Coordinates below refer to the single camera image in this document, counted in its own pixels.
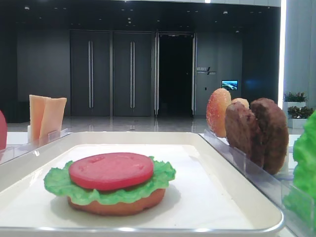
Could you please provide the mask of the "sesame bun top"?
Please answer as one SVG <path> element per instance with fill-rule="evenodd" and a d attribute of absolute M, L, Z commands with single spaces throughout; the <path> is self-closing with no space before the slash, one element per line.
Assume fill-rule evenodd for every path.
<path fill-rule="evenodd" d="M 206 121 L 217 137 L 226 137 L 225 112 L 231 104 L 231 94 L 224 88 L 216 89 L 210 96 L 206 108 Z"/>

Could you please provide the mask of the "dark double door right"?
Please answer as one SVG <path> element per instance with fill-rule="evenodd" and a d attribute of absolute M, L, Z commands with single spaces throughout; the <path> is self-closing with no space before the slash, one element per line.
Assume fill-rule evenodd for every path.
<path fill-rule="evenodd" d="M 150 116 L 152 37 L 114 33 L 114 116 Z"/>

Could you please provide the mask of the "orange cheese slice front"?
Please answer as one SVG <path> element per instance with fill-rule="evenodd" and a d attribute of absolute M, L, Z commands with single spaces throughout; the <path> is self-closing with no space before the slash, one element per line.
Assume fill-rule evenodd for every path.
<path fill-rule="evenodd" d="M 39 138 L 61 131 L 67 98 L 48 98 L 45 103 Z"/>

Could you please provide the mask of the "orange cheese slice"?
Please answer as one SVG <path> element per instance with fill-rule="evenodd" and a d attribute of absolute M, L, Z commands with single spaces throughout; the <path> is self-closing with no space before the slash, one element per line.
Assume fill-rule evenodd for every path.
<path fill-rule="evenodd" d="M 29 95 L 31 142 L 38 140 L 40 137 L 42 118 L 48 99 L 50 97 Z"/>
<path fill-rule="evenodd" d="M 61 131 L 67 98 L 48 98 L 45 103 L 39 138 Z"/>

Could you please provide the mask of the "white planter with plants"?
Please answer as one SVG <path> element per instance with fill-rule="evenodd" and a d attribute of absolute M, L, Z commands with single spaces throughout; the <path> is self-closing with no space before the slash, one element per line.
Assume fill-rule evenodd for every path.
<path fill-rule="evenodd" d="M 300 128 L 303 125 L 299 119 L 304 119 L 301 109 L 306 106 L 307 97 L 303 92 L 286 92 L 283 97 L 283 111 L 289 128 Z"/>

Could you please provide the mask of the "standing green lettuce leaf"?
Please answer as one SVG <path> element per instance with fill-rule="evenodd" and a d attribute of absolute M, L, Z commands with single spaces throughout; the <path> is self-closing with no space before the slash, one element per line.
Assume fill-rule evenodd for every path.
<path fill-rule="evenodd" d="M 284 205 L 304 222 L 316 225 L 316 114 L 304 125 L 304 133 L 294 142 L 294 187 L 283 199 Z"/>

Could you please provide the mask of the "green lettuce on tray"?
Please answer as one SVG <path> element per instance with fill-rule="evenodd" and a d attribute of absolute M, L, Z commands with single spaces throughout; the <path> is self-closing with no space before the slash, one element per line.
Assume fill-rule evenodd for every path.
<path fill-rule="evenodd" d="M 67 162 L 62 169 L 51 168 L 44 178 L 44 187 L 56 196 L 69 197 L 73 203 L 78 205 L 88 205 L 93 201 L 103 205 L 113 205 L 119 202 L 133 203 L 141 198 L 149 197 L 158 189 L 166 189 L 169 182 L 175 179 L 176 170 L 169 162 L 156 161 L 153 156 L 150 158 L 154 162 L 153 176 L 145 183 L 133 188 L 109 192 L 82 188 L 70 179 L 69 168 L 74 163 L 73 161 Z"/>

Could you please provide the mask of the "plain bun slice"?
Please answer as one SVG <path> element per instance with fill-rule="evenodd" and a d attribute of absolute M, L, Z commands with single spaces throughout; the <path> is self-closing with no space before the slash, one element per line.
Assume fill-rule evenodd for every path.
<path fill-rule="evenodd" d="M 244 99 L 244 98 L 235 98 L 232 100 L 232 103 L 235 103 L 235 102 L 240 102 L 241 104 L 243 104 L 247 109 L 249 109 L 249 102 L 247 99 Z"/>

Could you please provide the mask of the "white rectangular tray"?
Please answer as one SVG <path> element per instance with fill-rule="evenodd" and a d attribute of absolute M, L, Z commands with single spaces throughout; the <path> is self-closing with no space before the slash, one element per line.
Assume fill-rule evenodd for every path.
<path fill-rule="evenodd" d="M 176 178 L 158 206 L 101 217 L 76 211 L 44 189 L 49 169 L 111 152 L 172 164 Z M 3 237 L 275 237 L 283 225 L 280 208 L 195 133 L 72 133 L 0 166 Z"/>

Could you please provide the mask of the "dark double door left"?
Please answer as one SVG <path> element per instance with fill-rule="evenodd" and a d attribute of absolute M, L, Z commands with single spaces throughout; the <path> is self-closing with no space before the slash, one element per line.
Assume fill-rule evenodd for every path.
<path fill-rule="evenodd" d="M 110 115 L 110 33 L 71 32 L 71 115 Z"/>

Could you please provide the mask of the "orange cheese slice back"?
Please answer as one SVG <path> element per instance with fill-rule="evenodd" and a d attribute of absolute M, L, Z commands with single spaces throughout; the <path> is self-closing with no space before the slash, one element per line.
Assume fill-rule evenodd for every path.
<path fill-rule="evenodd" d="M 42 118 L 48 99 L 50 97 L 29 95 L 31 142 L 38 140 L 40 137 Z"/>

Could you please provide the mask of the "clear acrylic right rail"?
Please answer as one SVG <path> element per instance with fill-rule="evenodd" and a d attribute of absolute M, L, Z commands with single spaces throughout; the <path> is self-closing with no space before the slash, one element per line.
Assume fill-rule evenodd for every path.
<path fill-rule="evenodd" d="M 210 130 L 206 129 L 203 137 L 224 159 L 272 201 L 284 207 L 307 226 L 311 228 L 316 226 L 316 200 L 294 186 L 293 173 L 288 170 L 281 171 L 277 175 L 270 175 L 247 159 L 243 152 L 230 147 L 224 138 L 218 138 Z"/>

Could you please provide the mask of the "clear acrylic rail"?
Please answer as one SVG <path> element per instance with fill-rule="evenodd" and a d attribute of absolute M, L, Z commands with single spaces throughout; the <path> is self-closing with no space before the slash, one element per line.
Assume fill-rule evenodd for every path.
<path fill-rule="evenodd" d="M 284 207 L 307 226 L 311 228 L 316 226 L 316 200 L 294 186 L 293 173 L 288 170 L 281 171 L 277 175 L 270 175 L 247 159 L 243 152 L 230 147 L 224 138 L 218 138 L 210 130 L 206 129 L 203 137 L 224 159 L 272 201 Z"/>
<path fill-rule="evenodd" d="M 6 163 L 21 155 L 38 150 L 40 147 L 47 145 L 53 141 L 56 141 L 69 134 L 68 129 L 63 129 L 60 132 L 51 132 L 48 136 L 36 140 L 34 142 L 22 144 L 28 139 L 27 132 L 9 132 L 8 141 L 16 141 L 17 144 L 8 144 L 5 149 L 0 151 L 0 163 Z"/>

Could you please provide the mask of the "clear acrylic left rail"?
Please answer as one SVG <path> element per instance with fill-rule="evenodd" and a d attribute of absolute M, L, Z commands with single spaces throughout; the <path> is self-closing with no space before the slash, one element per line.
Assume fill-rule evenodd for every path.
<path fill-rule="evenodd" d="M 0 151 L 0 163 L 6 163 L 21 155 L 38 150 L 40 147 L 47 145 L 53 141 L 56 141 L 69 134 L 68 129 L 63 129 L 60 132 L 51 132 L 48 136 L 36 140 L 34 142 L 22 144 L 28 139 L 27 132 L 9 132 L 8 141 L 16 141 L 17 144 L 8 144 L 5 149 Z"/>

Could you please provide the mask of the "standing red tomato slice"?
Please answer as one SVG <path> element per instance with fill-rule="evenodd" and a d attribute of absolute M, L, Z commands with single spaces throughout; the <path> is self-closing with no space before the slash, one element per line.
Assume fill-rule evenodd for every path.
<path fill-rule="evenodd" d="M 5 149 L 6 144 L 7 144 L 7 123 L 2 111 L 0 111 L 0 150 Z"/>

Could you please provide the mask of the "brown meat patty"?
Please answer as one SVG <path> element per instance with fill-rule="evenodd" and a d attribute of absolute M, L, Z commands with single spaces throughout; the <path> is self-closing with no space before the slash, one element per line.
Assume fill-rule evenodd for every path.
<path fill-rule="evenodd" d="M 263 133 L 263 169 L 271 175 L 277 174 L 285 161 L 289 134 L 283 110 L 271 99 L 259 98 L 250 104 Z"/>
<path fill-rule="evenodd" d="M 225 113 L 228 143 L 246 154 L 259 167 L 264 164 L 263 134 L 253 112 L 241 102 L 231 103 Z"/>

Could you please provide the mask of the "dark double door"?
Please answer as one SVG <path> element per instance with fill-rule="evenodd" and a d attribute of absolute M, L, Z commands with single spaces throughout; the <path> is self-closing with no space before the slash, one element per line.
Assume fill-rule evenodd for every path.
<path fill-rule="evenodd" d="M 110 33 L 71 32 L 71 115 L 110 115 Z"/>
<path fill-rule="evenodd" d="M 114 33 L 114 116 L 150 116 L 152 37 Z"/>

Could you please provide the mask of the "bottom bun on tray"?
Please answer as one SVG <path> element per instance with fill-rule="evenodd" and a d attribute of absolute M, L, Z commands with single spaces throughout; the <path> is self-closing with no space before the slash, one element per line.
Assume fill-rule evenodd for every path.
<path fill-rule="evenodd" d="M 164 198 L 166 189 L 157 189 L 148 197 L 141 198 L 133 203 L 119 202 L 117 204 L 105 205 L 98 201 L 93 201 L 87 205 L 75 204 L 67 197 L 68 204 L 80 211 L 102 215 L 102 216 L 130 216 L 143 212 L 146 209 L 158 205 Z"/>

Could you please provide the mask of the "red tomato slice on tray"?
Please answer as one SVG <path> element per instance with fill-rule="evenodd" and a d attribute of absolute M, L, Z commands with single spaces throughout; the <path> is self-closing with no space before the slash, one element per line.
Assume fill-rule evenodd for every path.
<path fill-rule="evenodd" d="M 71 181 L 82 188 L 112 191 L 148 181 L 153 161 L 135 153 L 107 153 L 75 161 L 69 167 Z"/>

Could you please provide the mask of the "small wall screen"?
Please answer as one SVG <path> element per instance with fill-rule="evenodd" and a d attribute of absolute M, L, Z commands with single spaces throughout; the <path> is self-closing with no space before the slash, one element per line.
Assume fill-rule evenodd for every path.
<path fill-rule="evenodd" d="M 237 80 L 223 80 L 221 83 L 221 87 L 226 90 L 237 90 L 238 81 Z"/>

